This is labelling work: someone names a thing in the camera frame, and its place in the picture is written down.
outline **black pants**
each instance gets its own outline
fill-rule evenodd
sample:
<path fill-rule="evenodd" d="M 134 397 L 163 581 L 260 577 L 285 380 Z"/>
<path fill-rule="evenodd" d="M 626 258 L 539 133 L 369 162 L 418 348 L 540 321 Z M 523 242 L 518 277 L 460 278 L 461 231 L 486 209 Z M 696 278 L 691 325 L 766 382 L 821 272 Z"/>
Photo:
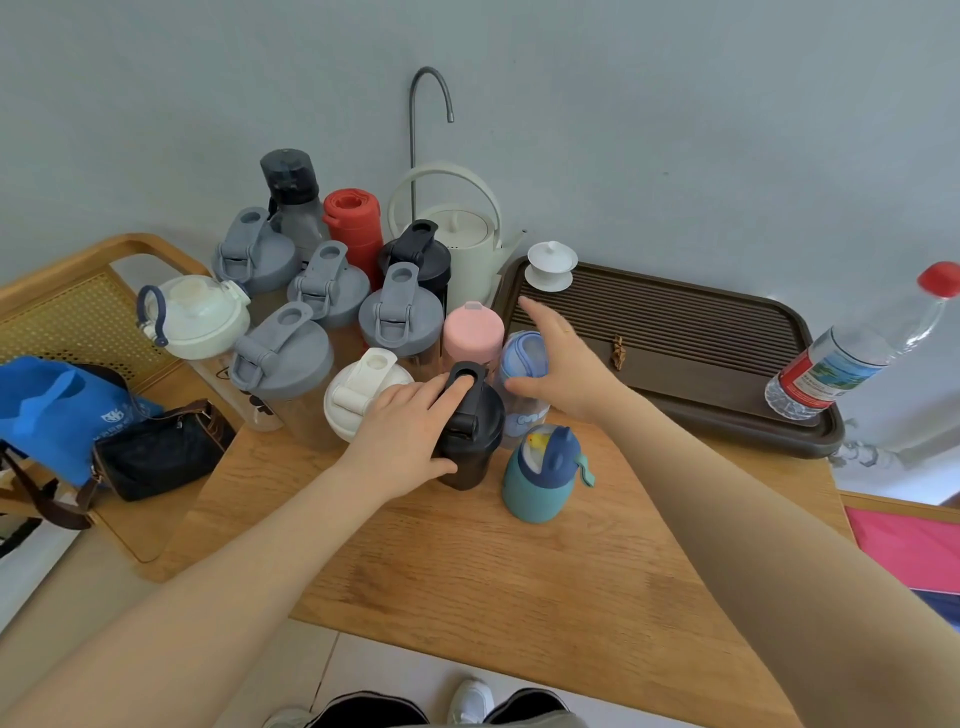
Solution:
<path fill-rule="evenodd" d="M 557 711 L 566 711 L 566 706 L 555 694 L 539 688 L 524 688 L 496 706 L 484 722 L 508 725 Z M 396 728 L 429 724 L 416 703 L 402 697 L 363 691 L 334 698 L 307 728 Z"/>

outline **white kettle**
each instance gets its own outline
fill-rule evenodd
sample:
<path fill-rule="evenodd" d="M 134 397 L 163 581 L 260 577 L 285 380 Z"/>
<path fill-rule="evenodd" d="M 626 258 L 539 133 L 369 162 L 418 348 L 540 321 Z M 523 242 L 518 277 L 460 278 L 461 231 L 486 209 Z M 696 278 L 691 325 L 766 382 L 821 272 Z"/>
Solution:
<path fill-rule="evenodd" d="M 406 229 L 396 223 L 396 203 L 413 180 L 427 175 L 450 175 L 466 180 L 479 189 L 493 206 L 492 220 L 487 215 L 464 209 L 455 203 L 436 205 L 419 213 L 418 219 L 432 220 L 437 224 L 435 237 L 450 250 L 450 283 L 446 293 L 446 310 L 459 308 L 467 301 L 488 302 L 494 293 L 493 282 L 497 272 L 507 262 L 510 253 L 523 236 L 517 236 L 510 245 L 504 245 L 500 237 L 500 204 L 487 183 L 466 167 L 447 161 L 418 164 L 400 180 L 387 204 L 387 224 L 394 238 Z"/>

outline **woven rattan panel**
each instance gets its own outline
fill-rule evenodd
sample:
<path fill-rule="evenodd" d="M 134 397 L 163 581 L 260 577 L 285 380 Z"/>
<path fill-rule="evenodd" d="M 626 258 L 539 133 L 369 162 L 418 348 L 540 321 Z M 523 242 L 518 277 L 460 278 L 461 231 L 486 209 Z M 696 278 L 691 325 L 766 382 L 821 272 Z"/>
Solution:
<path fill-rule="evenodd" d="M 137 328 L 136 309 L 121 285 L 101 273 L 0 321 L 0 363 L 31 354 L 99 364 L 140 389 L 177 360 Z"/>

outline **red bottle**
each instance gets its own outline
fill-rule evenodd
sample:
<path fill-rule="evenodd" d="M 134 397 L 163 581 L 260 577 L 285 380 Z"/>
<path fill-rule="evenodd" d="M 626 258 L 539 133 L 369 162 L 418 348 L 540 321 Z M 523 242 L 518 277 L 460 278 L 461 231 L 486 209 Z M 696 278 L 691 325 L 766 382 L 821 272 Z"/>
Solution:
<path fill-rule="evenodd" d="M 367 274 L 371 291 L 383 287 L 383 273 L 376 257 L 383 247 L 380 203 L 362 189 L 338 189 L 324 200 L 324 222 L 330 239 L 347 246 L 347 262 Z"/>

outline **hand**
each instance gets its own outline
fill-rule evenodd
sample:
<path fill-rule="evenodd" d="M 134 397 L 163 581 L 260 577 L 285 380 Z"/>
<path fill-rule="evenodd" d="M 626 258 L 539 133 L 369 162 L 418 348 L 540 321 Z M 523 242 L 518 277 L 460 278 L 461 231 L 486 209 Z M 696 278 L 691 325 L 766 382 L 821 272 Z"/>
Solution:
<path fill-rule="evenodd" d="M 337 470 L 357 485 L 375 489 L 384 503 L 431 478 L 456 473 L 456 464 L 433 457 L 433 448 L 473 377 L 459 377 L 441 395 L 446 380 L 443 374 L 426 383 L 385 389 L 364 415 L 353 442 L 337 461 Z"/>
<path fill-rule="evenodd" d="M 577 336 L 570 323 L 549 306 L 521 296 L 520 306 L 534 320 L 549 361 L 549 374 L 541 377 L 514 376 L 507 390 L 522 397 L 534 397 L 562 409 L 571 417 L 591 421 L 604 396 L 622 386 L 604 364 Z"/>

